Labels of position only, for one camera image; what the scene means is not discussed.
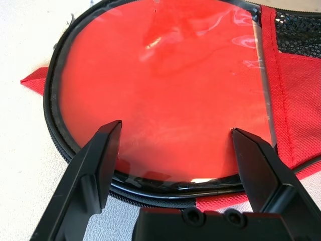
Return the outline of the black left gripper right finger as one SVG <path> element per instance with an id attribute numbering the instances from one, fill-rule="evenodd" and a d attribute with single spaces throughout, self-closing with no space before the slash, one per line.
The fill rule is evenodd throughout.
<path id="1" fill-rule="evenodd" d="M 295 240 L 320 240 L 320 209 L 270 143 L 239 128 L 232 140 L 252 210 L 279 214 Z"/>

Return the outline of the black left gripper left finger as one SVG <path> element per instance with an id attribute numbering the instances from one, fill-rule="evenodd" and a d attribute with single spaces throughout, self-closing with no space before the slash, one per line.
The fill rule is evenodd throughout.
<path id="1" fill-rule="evenodd" d="M 83 240 L 88 221 L 106 206 L 122 123 L 103 125 L 74 156 L 31 240 Z"/>

